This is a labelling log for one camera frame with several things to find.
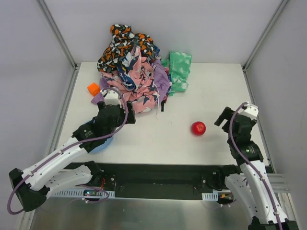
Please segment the pink navy patterned cloth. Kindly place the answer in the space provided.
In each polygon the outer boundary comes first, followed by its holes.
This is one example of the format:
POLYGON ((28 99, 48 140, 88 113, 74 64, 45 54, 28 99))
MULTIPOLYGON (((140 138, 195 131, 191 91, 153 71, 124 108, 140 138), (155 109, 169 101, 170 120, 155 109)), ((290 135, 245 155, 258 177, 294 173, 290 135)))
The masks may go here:
POLYGON ((136 113, 152 110, 160 97, 154 83, 154 71, 141 48, 135 46, 119 62, 117 69, 101 72, 101 77, 110 87, 117 88, 125 101, 131 101, 136 113))

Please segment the purple shirt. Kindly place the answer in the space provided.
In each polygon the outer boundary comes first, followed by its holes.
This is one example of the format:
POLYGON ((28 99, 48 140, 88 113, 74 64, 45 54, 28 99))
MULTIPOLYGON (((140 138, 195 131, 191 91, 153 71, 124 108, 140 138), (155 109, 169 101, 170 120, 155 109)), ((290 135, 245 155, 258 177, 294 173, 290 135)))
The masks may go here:
POLYGON ((142 68, 136 73, 135 80, 140 81, 139 85, 131 91, 128 91, 120 80, 117 71, 102 74, 99 82, 100 89, 115 87, 125 101, 132 101, 134 110, 137 113, 146 112, 161 104, 168 97, 171 89, 171 78, 163 67, 161 60, 156 59, 149 68, 148 76, 145 69, 142 68))

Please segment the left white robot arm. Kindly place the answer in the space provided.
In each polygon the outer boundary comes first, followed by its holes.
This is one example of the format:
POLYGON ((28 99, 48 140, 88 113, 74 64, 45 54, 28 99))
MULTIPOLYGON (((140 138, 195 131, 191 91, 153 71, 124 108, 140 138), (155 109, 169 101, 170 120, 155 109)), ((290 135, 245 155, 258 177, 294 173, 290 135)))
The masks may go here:
POLYGON ((61 147, 29 168, 15 168, 9 172, 13 188, 9 199, 17 196, 22 211, 29 212, 53 194, 73 186, 97 187, 98 191, 113 188, 113 183, 107 181, 107 175, 94 161, 85 162, 71 171, 60 171, 77 157, 104 149, 125 124, 135 122, 131 101, 118 105, 99 102, 97 116, 79 126, 61 147))

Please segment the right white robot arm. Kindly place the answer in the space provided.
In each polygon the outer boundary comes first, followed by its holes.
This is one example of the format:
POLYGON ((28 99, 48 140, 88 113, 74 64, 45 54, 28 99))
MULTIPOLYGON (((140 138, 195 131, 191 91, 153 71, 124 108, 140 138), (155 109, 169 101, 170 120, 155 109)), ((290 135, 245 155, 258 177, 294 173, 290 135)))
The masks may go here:
POLYGON ((228 134, 232 157, 237 165, 220 166, 207 185, 217 191, 228 188, 244 208, 250 230, 296 230, 276 198, 268 179, 263 155, 251 139, 258 107, 242 103, 235 111, 226 107, 215 121, 228 134))

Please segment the orange black patterned cloth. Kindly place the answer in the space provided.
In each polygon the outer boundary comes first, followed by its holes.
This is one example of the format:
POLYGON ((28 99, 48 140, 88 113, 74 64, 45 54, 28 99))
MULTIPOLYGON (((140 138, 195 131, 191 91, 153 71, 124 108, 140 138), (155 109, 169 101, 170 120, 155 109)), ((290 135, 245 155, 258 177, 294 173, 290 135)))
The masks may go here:
POLYGON ((140 47, 141 54, 148 61, 155 60, 159 55, 159 48, 154 44, 153 39, 142 33, 134 33, 132 28, 124 24, 114 24, 110 27, 112 41, 97 61, 99 72, 110 73, 114 71, 119 62, 135 46, 140 47))

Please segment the green white tie-dye cloth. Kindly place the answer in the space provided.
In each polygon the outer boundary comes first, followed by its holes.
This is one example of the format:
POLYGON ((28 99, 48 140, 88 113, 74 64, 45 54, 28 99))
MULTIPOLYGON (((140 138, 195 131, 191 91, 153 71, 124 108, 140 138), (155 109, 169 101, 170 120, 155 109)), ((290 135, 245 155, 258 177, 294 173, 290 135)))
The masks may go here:
POLYGON ((168 75, 172 81, 169 96, 184 93, 187 90, 191 60, 192 55, 189 53, 170 51, 169 59, 162 61, 162 65, 168 68, 168 75))

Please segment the orange cube block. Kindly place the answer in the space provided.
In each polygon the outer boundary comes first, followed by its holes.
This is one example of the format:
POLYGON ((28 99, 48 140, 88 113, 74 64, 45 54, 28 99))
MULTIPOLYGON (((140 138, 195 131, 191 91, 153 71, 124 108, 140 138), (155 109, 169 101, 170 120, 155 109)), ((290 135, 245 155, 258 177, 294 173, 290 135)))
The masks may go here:
POLYGON ((100 92, 100 87, 96 83, 92 83, 87 87, 89 93, 94 97, 100 92))

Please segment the blue plastic plate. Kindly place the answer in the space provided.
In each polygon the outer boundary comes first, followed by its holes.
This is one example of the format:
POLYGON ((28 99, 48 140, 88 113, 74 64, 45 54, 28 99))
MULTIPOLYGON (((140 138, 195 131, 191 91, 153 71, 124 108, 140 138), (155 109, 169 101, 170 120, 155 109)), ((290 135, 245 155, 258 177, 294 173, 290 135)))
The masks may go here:
MULTIPOLYGON (((88 140, 93 138, 99 138, 108 134, 113 133, 116 128, 112 126, 101 126, 98 122, 92 119, 87 123, 82 124, 80 127, 80 136, 79 141, 88 140)), ((97 154, 100 151, 104 150, 112 142, 113 136, 109 136, 104 139, 83 142, 79 147, 84 148, 89 154, 97 154)))

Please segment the red apple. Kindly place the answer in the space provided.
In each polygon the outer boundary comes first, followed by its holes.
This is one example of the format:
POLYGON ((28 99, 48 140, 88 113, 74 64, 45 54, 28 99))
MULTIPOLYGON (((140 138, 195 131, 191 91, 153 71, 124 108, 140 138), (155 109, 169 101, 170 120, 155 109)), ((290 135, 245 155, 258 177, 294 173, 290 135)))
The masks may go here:
POLYGON ((193 135, 202 136, 206 132, 206 125, 201 121, 197 121, 191 125, 190 130, 193 135))

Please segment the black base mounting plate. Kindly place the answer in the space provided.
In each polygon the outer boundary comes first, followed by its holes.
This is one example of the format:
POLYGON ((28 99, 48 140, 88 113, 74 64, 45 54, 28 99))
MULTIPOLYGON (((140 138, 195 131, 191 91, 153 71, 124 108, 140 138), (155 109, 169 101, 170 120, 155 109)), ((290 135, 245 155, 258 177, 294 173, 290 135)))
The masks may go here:
POLYGON ((85 163, 94 170, 88 185, 103 186, 116 198, 201 200, 202 194, 226 189, 224 180, 240 174, 235 165, 159 165, 85 163))

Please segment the left aluminium frame post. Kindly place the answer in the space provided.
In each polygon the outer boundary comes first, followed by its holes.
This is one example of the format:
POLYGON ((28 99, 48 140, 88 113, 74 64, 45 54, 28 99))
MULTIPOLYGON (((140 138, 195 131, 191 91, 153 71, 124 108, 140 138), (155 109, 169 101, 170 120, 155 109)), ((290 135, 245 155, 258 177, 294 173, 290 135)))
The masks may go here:
POLYGON ((69 64, 71 65, 71 67, 76 70, 78 68, 78 64, 76 63, 75 59, 73 58, 57 24, 56 21, 54 20, 52 13, 49 9, 49 7, 47 6, 46 2, 44 0, 36 0, 40 10, 42 11, 54 37, 56 38, 61 50, 64 53, 64 56, 66 57, 66 59, 68 60, 69 64))

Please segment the aluminium front rail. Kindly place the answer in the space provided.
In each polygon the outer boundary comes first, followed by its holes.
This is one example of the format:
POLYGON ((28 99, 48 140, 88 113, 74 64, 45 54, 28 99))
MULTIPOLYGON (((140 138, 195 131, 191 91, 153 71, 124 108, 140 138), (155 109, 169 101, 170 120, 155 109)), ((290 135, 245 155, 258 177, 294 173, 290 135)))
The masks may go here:
POLYGON ((290 189, 286 178, 283 174, 269 173, 267 174, 269 182, 275 193, 289 193, 290 189))

